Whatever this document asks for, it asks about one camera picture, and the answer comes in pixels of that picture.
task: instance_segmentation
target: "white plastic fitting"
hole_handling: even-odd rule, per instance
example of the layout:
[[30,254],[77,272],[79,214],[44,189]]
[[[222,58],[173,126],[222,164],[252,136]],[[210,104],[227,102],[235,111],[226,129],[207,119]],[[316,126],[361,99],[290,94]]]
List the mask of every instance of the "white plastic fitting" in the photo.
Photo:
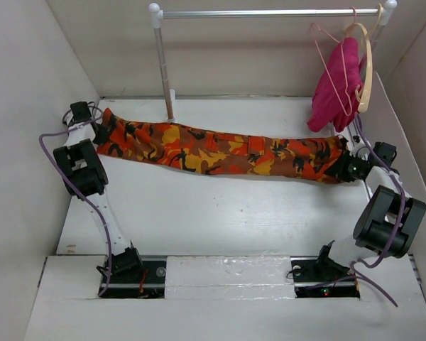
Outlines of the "white plastic fitting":
[[163,11],[157,3],[152,3],[148,6],[148,11],[151,14],[151,25],[153,28],[161,28],[161,20],[163,20]]
[[398,7],[398,2],[396,0],[385,1],[382,9],[381,22],[379,23],[380,26],[385,26],[390,21],[391,15],[396,7]]

